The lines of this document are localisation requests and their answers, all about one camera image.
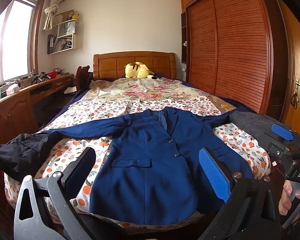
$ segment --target louvered sliding door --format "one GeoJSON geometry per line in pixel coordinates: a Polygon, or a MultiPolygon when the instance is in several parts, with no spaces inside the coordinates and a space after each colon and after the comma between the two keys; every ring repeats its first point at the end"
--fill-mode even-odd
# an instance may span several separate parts
{"type": "Polygon", "coordinates": [[[189,82],[213,94],[216,82],[215,24],[211,0],[200,0],[190,8],[191,66],[189,82]]]}
{"type": "Polygon", "coordinates": [[[266,80],[267,46],[258,0],[214,0],[218,33],[215,95],[259,112],[266,80]]]}

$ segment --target metal bolt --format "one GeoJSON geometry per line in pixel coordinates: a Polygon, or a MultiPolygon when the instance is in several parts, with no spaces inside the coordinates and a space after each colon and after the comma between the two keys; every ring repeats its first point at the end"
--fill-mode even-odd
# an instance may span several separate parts
{"type": "Polygon", "coordinates": [[[233,173],[233,176],[234,176],[236,179],[240,179],[240,178],[242,177],[242,174],[241,174],[240,172],[238,172],[238,171],[235,171],[235,172],[233,173]]]}
{"type": "Polygon", "coordinates": [[[31,175],[27,175],[23,178],[23,181],[30,181],[31,180],[31,175]]]}
{"type": "Polygon", "coordinates": [[[263,176],[262,178],[263,178],[263,180],[266,181],[266,182],[270,182],[270,181],[271,181],[270,177],[267,176],[267,175],[263,176]]]}
{"type": "Polygon", "coordinates": [[[53,176],[54,178],[58,178],[58,177],[61,176],[61,172],[60,172],[60,171],[57,171],[57,172],[53,173],[52,176],[53,176]]]}

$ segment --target blue blazer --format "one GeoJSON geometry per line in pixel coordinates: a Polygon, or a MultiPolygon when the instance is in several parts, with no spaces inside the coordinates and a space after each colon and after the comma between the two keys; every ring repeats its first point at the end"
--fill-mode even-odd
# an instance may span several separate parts
{"type": "Polygon", "coordinates": [[[48,132],[71,138],[113,135],[111,153],[92,186],[89,212],[141,225],[170,225],[195,210],[216,212],[224,203],[199,164],[203,147],[231,171],[253,179],[247,162],[213,134],[214,127],[230,122],[232,112],[201,117],[172,107],[147,109],[48,132]]]}

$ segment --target window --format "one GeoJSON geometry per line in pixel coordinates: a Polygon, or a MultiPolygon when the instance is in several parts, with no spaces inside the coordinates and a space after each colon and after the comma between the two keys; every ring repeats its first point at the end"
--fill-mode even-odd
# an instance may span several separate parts
{"type": "Polygon", "coordinates": [[[39,0],[13,0],[0,15],[0,81],[30,76],[35,8],[39,0]]]}

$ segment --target red basket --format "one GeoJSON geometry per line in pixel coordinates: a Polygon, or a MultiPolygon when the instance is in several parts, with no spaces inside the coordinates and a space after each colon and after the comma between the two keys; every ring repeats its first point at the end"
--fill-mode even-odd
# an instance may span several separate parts
{"type": "Polygon", "coordinates": [[[56,78],[57,74],[58,74],[58,71],[52,71],[52,72],[48,73],[48,75],[49,75],[51,78],[56,78]]]}

